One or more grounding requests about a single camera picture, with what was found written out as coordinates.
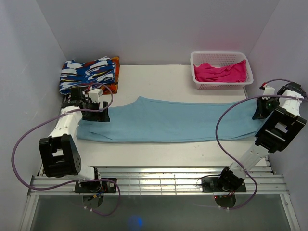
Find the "light blue trousers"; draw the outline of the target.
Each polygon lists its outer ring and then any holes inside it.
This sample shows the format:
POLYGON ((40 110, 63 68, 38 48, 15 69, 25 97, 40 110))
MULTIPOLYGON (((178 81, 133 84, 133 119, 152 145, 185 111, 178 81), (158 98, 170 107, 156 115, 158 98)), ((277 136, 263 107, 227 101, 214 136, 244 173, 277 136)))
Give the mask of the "light blue trousers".
POLYGON ((181 103, 139 97, 110 107, 110 122, 81 120, 77 138, 108 143, 181 143, 251 137, 263 123, 253 120, 255 100, 232 103, 181 103))

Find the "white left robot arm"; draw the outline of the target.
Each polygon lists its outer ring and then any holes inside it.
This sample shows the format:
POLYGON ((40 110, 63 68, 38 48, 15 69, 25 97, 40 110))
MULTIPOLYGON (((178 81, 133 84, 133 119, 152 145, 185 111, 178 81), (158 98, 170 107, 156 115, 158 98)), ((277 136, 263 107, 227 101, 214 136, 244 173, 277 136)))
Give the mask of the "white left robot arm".
POLYGON ((95 167, 82 164, 74 142, 74 135, 81 120, 89 122, 110 122, 108 102, 101 101, 103 90, 90 88, 89 91, 77 87, 71 90, 61 106, 61 115, 52 133, 39 140, 39 151, 47 177, 68 176, 86 180, 85 186, 91 192, 102 187, 95 167))

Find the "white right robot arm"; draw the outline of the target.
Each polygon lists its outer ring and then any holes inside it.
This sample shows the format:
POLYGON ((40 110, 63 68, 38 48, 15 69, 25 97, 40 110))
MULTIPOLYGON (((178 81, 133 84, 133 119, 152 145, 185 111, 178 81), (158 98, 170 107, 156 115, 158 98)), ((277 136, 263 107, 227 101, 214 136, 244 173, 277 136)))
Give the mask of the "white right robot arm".
POLYGON ((222 170, 217 186, 223 191, 236 191, 260 160, 276 151, 283 151, 307 123, 299 112, 301 103, 307 98, 301 85, 290 82, 275 91, 263 83, 260 89, 263 95, 257 99, 252 119, 263 123, 255 133, 254 144, 239 160, 234 160, 222 170))

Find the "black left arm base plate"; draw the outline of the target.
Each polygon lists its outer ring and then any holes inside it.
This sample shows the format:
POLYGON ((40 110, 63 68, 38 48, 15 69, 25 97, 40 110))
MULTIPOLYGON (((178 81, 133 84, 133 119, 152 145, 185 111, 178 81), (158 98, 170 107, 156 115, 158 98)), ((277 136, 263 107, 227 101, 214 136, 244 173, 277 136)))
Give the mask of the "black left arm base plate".
POLYGON ((105 179, 96 182, 81 182, 76 183, 74 192, 75 193, 115 193, 116 192, 117 178, 105 179))

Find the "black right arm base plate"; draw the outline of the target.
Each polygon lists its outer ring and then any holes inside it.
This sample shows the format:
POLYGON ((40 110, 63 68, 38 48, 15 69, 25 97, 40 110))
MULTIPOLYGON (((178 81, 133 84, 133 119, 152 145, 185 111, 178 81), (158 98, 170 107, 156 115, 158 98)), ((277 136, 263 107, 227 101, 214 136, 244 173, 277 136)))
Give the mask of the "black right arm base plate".
POLYGON ((205 193, 244 193, 246 192, 246 185, 242 183, 237 189, 230 188, 229 186, 222 186, 218 183, 219 175, 207 175, 201 178, 202 191, 205 193))

